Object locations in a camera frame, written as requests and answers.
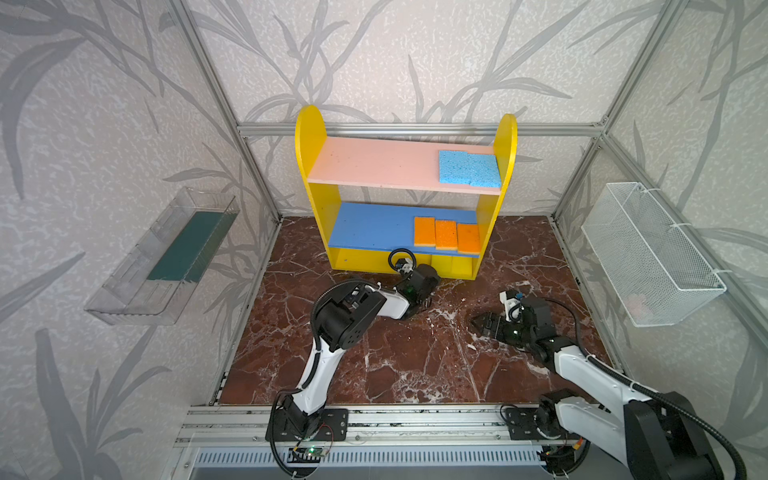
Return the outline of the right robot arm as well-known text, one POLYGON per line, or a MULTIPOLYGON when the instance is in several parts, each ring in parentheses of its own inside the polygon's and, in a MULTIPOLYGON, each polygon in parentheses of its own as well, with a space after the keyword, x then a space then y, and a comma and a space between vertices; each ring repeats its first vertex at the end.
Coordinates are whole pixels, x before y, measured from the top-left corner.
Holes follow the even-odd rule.
POLYGON ((677 392, 642 385, 589 353, 579 336, 558 332, 552 298, 500 294, 501 313, 473 317, 477 333, 531 354, 550 372, 573 383, 582 395, 562 389, 541 396, 536 424, 541 435, 576 434, 628 468, 635 479, 721 479, 723 469, 712 445, 730 457, 734 476, 748 476, 736 447, 699 417, 677 392))

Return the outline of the orange yellow sponge floor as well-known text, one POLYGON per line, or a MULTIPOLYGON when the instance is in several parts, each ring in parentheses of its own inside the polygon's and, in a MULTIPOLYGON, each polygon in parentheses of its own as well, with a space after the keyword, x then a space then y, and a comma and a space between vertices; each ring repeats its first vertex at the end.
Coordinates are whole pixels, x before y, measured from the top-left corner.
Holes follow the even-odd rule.
POLYGON ((440 251, 457 251, 458 234, 455 221, 435 221, 435 248, 440 251))

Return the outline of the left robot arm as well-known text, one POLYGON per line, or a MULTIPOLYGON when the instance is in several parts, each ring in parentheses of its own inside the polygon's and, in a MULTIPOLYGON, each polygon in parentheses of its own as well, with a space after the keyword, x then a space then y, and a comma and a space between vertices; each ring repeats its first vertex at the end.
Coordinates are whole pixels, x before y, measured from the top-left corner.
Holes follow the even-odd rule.
POLYGON ((406 248, 390 252, 388 266, 400 279, 385 288, 362 278, 343 280, 324 292, 310 313, 312 349, 297 386, 276 395, 266 439, 310 439, 321 429, 333 377, 345 353, 378 317, 408 320, 426 309, 441 277, 406 248))

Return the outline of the blue sponge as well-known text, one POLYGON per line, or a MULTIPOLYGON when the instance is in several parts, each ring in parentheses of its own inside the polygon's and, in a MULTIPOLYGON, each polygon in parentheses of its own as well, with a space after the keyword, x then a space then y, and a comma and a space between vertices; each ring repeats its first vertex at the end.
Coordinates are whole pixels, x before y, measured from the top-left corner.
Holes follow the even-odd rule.
POLYGON ((466 172, 469 154, 463 151, 439 151, 439 181, 441 184, 470 185, 470 174, 466 172))
POLYGON ((501 178, 494 155, 469 154, 469 182, 473 187, 501 188, 501 178))

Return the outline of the yellow orange sponge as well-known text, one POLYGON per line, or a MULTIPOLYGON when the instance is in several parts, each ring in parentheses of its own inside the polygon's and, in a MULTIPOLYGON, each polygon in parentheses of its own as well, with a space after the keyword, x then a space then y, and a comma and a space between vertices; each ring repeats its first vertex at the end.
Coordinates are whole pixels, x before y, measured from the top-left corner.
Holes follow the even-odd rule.
POLYGON ((481 240, 479 226, 476 224, 457 225, 457 251, 465 255, 479 255, 481 240))

